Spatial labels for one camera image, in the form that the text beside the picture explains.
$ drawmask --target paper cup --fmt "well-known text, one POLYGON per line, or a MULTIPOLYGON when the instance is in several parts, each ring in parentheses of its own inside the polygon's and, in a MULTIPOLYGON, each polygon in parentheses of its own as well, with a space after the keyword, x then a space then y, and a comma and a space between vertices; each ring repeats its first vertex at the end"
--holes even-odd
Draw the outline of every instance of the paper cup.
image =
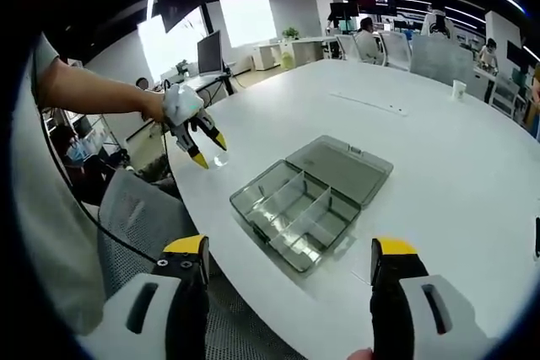
POLYGON ((453 90, 452 90, 452 98, 454 100, 463 99, 463 95, 465 94, 466 90, 467 90, 467 85, 464 82, 460 82, 459 80, 454 80, 454 87, 453 87, 453 90))

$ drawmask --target floor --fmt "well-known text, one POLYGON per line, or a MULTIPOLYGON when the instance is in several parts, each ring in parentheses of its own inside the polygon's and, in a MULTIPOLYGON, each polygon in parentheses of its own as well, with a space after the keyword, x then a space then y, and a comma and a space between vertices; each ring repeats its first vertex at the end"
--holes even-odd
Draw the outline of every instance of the floor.
MULTIPOLYGON (((230 82, 237 92, 241 92, 256 83, 283 72, 285 70, 280 66, 268 69, 267 71, 249 71, 237 75, 230 82)), ((147 126, 133 136, 127 142, 127 152, 131 157, 131 166, 135 170, 144 168, 147 164, 154 162, 159 156, 164 154, 165 149, 161 142, 161 130, 159 126, 147 126)))

